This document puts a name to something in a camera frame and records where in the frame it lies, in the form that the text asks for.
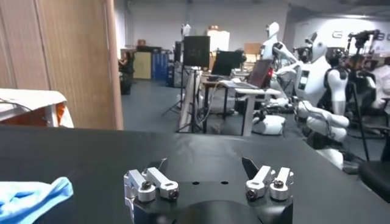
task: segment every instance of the bolt head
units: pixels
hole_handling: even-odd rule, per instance
[[[171,200],[176,200],[179,197],[178,190],[170,190],[170,191],[168,191],[168,197]]]
[[[275,188],[277,188],[277,189],[282,188],[284,185],[285,185],[285,184],[284,184],[283,181],[281,181],[281,180],[275,180],[275,181],[274,181],[274,186],[275,186]]]
[[[152,187],[152,183],[151,182],[149,182],[149,181],[145,181],[145,182],[143,182],[142,183],[142,185],[141,185],[141,190],[148,190],[148,189],[150,189]]]
[[[246,198],[248,201],[255,201],[257,199],[257,193],[254,190],[249,190],[246,192]]]

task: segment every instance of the office chair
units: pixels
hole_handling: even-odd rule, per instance
[[[368,161],[359,166],[361,180],[377,193],[382,199],[390,203],[390,127],[366,126],[369,129],[379,130],[386,135],[386,144],[380,161]]]

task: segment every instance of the blue rag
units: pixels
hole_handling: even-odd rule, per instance
[[[33,223],[72,195],[72,184],[66,177],[52,184],[0,182],[0,223]]]

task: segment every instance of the black tabletop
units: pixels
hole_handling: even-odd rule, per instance
[[[389,206],[299,139],[0,127],[0,181],[68,177],[74,195],[39,221],[130,223],[123,175],[169,159],[175,181],[247,180],[241,157],[294,172],[294,223],[389,223]]]

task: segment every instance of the laptop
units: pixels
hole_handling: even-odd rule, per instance
[[[218,51],[211,75],[229,77],[232,69],[240,67],[241,52]]]
[[[252,74],[249,77],[248,82],[225,82],[225,85],[229,88],[240,89],[259,89],[261,88],[267,74],[271,67],[272,60],[258,60],[253,67]]]

